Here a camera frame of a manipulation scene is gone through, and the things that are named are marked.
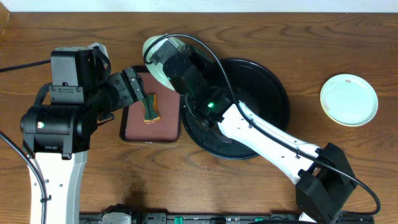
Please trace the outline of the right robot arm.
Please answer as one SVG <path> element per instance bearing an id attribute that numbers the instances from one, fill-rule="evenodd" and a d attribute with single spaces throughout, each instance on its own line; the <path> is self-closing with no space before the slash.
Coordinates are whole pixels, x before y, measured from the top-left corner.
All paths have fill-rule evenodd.
<path id="1" fill-rule="evenodd" d="M 181 97 L 189 136 L 223 159 L 261 156 L 295 186 L 305 222 L 339 223 L 357 182 L 344 152 L 318 147 L 286 132 L 289 100 L 266 67 L 242 59 L 218 59 L 203 42 L 182 34 L 146 40 L 144 62 L 154 78 Z"/>

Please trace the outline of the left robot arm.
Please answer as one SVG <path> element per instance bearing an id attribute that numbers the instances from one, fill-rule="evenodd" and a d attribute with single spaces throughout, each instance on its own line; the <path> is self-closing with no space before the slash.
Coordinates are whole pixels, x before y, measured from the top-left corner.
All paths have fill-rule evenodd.
<path id="1" fill-rule="evenodd" d="M 78 223 L 90 137 L 114 112 L 145 98 L 133 68 L 113 73 L 106 47 L 59 47 L 44 84 L 21 119 L 28 153 L 31 223 Z"/>

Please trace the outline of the orange green sponge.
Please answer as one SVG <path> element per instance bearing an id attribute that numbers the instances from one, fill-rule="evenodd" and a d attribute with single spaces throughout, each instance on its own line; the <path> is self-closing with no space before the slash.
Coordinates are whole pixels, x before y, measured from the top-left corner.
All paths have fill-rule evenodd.
<path id="1" fill-rule="evenodd" d="M 159 111 L 157 109 L 157 95 L 147 95 L 142 101 L 141 105 L 144 109 L 144 122 L 154 123 L 161 120 Z"/>

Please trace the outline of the light green plate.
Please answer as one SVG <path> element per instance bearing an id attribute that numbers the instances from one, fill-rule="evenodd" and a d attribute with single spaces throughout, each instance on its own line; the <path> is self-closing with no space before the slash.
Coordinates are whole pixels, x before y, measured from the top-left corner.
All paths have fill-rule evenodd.
<path id="1" fill-rule="evenodd" d="M 334 122 L 358 127 L 375 117 L 379 101 L 376 91 L 365 79 L 352 74 L 339 74 L 323 84 L 320 104 Z"/>
<path id="2" fill-rule="evenodd" d="M 173 79 L 181 75 L 184 65 L 183 51 L 186 44 L 176 37 L 156 35 L 144 42 L 144 63 L 152 76 L 163 86 L 175 91 Z"/>

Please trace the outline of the light green plate front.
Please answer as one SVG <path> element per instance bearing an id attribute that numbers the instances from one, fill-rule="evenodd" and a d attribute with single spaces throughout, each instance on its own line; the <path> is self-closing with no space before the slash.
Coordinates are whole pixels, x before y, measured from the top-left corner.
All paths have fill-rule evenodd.
<path id="1" fill-rule="evenodd" d="M 175 91 L 173 79 L 181 75 L 184 65 L 183 51 L 186 44 L 176 37 L 156 35 L 144 42 L 144 63 L 152 76 L 163 86 Z"/>

